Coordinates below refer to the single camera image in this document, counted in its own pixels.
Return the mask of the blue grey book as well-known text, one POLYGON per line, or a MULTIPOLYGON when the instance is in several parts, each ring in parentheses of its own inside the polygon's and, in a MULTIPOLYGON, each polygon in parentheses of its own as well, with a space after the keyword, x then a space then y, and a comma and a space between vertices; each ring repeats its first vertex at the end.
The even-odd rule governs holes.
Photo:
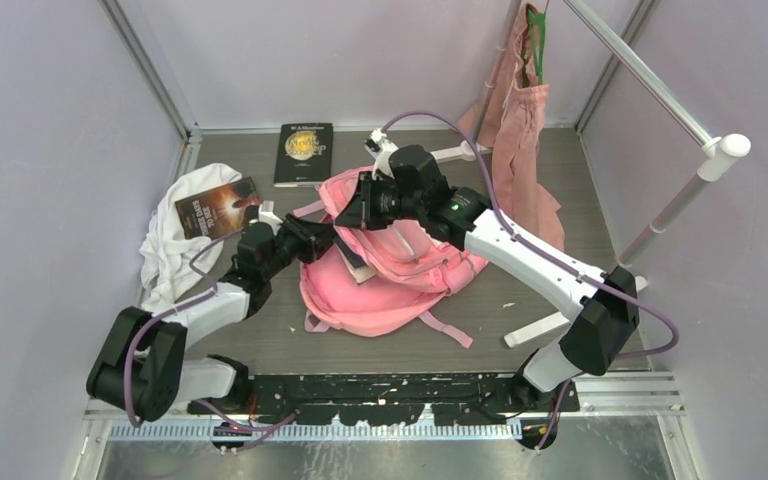
POLYGON ((376 276, 375 270, 352 251, 339 236, 334 239, 334 245, 338 248, 349 273, 357 284, 363 284, 376 276))

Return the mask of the pink student backpack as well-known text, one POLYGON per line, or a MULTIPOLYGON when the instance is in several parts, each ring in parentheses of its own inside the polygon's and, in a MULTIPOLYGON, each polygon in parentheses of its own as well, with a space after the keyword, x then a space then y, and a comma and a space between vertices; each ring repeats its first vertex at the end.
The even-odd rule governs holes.
POLYGON ((419 319, 471 347, 469 335, 439 321, 430 310, 472 282, 487 260, 433 239, 415 220, 397 220, 377 231, 335 230, 376 276, 357 284, 334 244, 322 258, 302 265, 299 288, 306 331, 334 329, 378 337, 419 319))

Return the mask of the dark book orange cover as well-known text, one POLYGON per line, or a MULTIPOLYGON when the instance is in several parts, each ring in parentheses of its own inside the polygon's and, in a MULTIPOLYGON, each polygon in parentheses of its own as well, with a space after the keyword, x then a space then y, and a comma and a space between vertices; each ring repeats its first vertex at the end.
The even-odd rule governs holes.
POLYGON ((244 177, 175 202, 184 238, 216 239, 257 216, 262 200, 251 177, 244 177))

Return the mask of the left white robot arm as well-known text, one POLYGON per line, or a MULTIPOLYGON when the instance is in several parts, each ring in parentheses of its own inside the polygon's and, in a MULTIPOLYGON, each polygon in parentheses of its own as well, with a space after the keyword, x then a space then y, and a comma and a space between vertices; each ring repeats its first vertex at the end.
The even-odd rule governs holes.
POLYGON ((287 215, 278 227, 245 227, 229 270, 208 290, 152 313, 137 307, 116 317, 86 381, 88 395, 126 412, 135 426, 186 403, 196 410, 237 413, 252 397, 249 369, 222 355, 188 360, 195 343, 255 315, 271 281, 294 262, 313 263, 337 236, 329 223, 287 215))

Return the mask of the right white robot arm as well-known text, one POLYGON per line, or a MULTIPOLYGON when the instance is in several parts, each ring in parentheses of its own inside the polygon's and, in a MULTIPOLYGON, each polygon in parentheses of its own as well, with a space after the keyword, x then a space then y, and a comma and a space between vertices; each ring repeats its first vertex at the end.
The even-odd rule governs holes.
POLYGON ((570 325, 519 368, 518 403, 542 409, 555 389, 579 374, 606 373, 639 325, 635 277, 605 272, 547 244, 469 187, 452 187, 434 156, 419 145, 368 140, 375 159, 359 174, 336 224, 356 232, 397 220, 418 224, 431 238, 500 267, 548 300, 570 325))

